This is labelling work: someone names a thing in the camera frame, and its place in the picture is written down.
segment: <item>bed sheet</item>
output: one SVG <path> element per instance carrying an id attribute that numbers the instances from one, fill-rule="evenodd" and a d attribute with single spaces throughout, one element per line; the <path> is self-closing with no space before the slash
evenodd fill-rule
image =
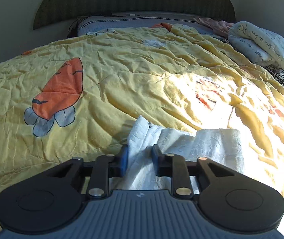
<path id="1" fill-rule="evenodd" d="M 194 134 L 212 122 L 238 129 L 263 170 L 251 178 L 284 197 L 284 87 L 180 24 L 83 35 L 1 63 L 0 192 L 71 157 L 117 154 L 139 115 Z"/>

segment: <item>white fabric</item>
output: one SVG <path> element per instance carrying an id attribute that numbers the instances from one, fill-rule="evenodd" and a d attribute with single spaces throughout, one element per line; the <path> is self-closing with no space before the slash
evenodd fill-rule
<path id="1" fill-rule="evenodd" d="M 229 35 L 228 39 L 232 46 L 245 55 L 253 64 L 261 67 L 275 64 L 275 60 L 270 54 L 257 46 L 254 41 L 234 35 Z"/>
<path id="2" fill-rule="evenodd" d="M 154 39 L 146 39 L 142 41 L 142 44 L 145 46 L 153 46 L 153 47 L 166 47 L 166 43 L 154 40 Z"/>
<path id="3" fill-rule="evenodd" d="M 99 31 L 91 31 L 91 32 L 88 32 L 86 34 L 89 35 L 89 36 L 92 36 L 92 35 L 99 36 L 103 33 L 114 33 L 114 31 L 115 30 L 112 29 L 112 28 L 104 28 L 104 29 L 101 29 Z"/>
<path id="4" fill-rule="evenodd" d="M 248 43 L 245 45 L 244 43 L 237 42 L 234 39 L 236 37 L 254 41 L 260 49 L 269 54 L 269 65 L 275 62 L 275 66 L 284 69 L 284 38 L 282 36 L 269 30 L 259 28 L 249 22 L 238 22 L 234 24 L 229 30 L 229 41 L 231 43 L 235 42 L 234 46 L 242 47 L 244 49 L 243 52 L 247 52 L 246 56 L 249 59 L 250 57 L 253 59 L 256 57 L 256 50 L 254 50 L 253 47 L 251 47 L 252 50 L 249 50 L 247 48 Z"/>
<path id="5" fill-rule="evenodd" d="M 139 116 L 128 137 L 129 161 L 124 178 L 114 179 L 111 187 L 123 190 L 159 190 L 171 188 L 171 179 L 155 175 L 151 147 L 158 144 L 163 154 L 174 153 L 188 161 L 200 156 L 245 172 L 245 162 L 237 129 L 201 129 L 194 134 L 152 125 Z M 194 193 L 199 193 L 191 177 Z"/>

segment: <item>bed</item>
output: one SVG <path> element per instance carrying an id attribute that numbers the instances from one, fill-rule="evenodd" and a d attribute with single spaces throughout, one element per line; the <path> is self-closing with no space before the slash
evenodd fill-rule
<path id="1" fill-rule="evenodd" d="M 235 21 L 229 0 L 44 0 L 34 28 L 150 11 Z M 0 191 L 71 157 L 117 154 L 142 115 L 193 134 L 238 129 L 251 178 L 284 197 L 284 87 L 211 33 L 166 19 L 95 26 L 0 63 Z"/>

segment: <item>wrinkled fabric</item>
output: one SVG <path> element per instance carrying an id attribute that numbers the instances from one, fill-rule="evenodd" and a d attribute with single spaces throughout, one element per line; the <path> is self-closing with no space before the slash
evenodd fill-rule
<path id="1" fill-rule="evenodd" d="M 284 69 L 284 38 L 281 35 L 259 28 L 250 22 L 237 22 L 230 28 L 228 39 L 252 62 L 258 64 L 257 62 L 264 61 L 261 65 L 263 67 L 274 64 Z"/>
<path id="2" fill-rule="evenodd" d="M 129 159 L 127 175 L 112 181 L 112 188 L 121 190 L 171 190 L 171 178 L 157 177 L 151 158 L 151 148 L 158 144 L 162 154 L 176 154 L 187 161 L 197 161 L 200 156 L 223 164 L 242 174 L 245 158 L 240 132 L 237 129 L 201 129 L 196 134 L 161 126 L 149 126 L 149 121 L 139 116 L 128 136 Z M 199 189 L 191 177 L 194 194 Z"/>
<path id="3" fill-rule="evenodd" d="M 166 46 L 147 46 L 143 40 Z M 36 137 L 37 123 L 27 125 L 24 112 L 73 58 L 83 64 L 74 121 L 65 127 L 53 124 L 45 136 Z M 231 107 L 231 113 L 220 110 L 210 117 L 196 98 L 196 82 L 204 77 L 217 84 L 219 103 Z M 93 161 L 101 154 L 117 154 L 139 115 L 154 125 L 190 133 L 227 122 L 227 128 L 238 129 L 245 138 L 245 153 L 258 160 L 251 168 L 261 170 L 262 181 L 284 196 L 284 87 L 230 45 L 178 24 L 171 31 L 116 28 L 83 35 L 1 63 L 0 192 L 71 157 Z"/>
<path id="4" fill-rule="evenodd" d="M 226 21 L 216 21 L 211 18 L 203 18 L 195 16 L 193 20 L 203 26 L 209 27 L 216 35 L 227 38 L 229 36 L 229 29 L 234 23 L 228 23 Z"/>
<path id="5" fill-rule="evenodd" d="M 66 127 L 75 119 L 74 104 L 80 98 L 83 66 L 79 58 L 64 62 L 50 78 L 42 92 L 32 99 L 32 107 L 24 111 L 24 122 L 34 125 L 36 137 L 46 136 L 56 121 L 59 127 Z"/>

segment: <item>orange fabric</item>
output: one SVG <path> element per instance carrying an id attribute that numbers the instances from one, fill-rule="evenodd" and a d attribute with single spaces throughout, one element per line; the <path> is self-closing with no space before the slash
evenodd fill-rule
<path id="1" fill-rule="evenodd" d="M 205 80 L 198 80 L 195 84 L 196 98 L 205 105 L 210 111 L 213 110 L 218 100 L 218 90 L 216 86 Z"/>
<path id="2" fill-rule="evenodd" d="M 79 58 L 66 61 L 50 78 L 42 93 L 33 99 L 33 111 L 49 120 L 56 112 L 72 106 L 83 91 L 82 74 L 83 66 Z"/>
<path id="3" fill-rule="evenodd" d="M 32 50 L 29 50 L 29 51 L 23 52 L 22 54 L 23 54 L 24 56 L 26 56 L 26 55 L 29 55 L 31 52 L 32 52 Z"/>
<path id="4" fill-rule="evenodd" d="M 172 29 L 172 26 L 173 25 L 169 23 L 159 23 L 159 24 L 153 25 L 151 28 L 166 28 L 170 32 Z"/>

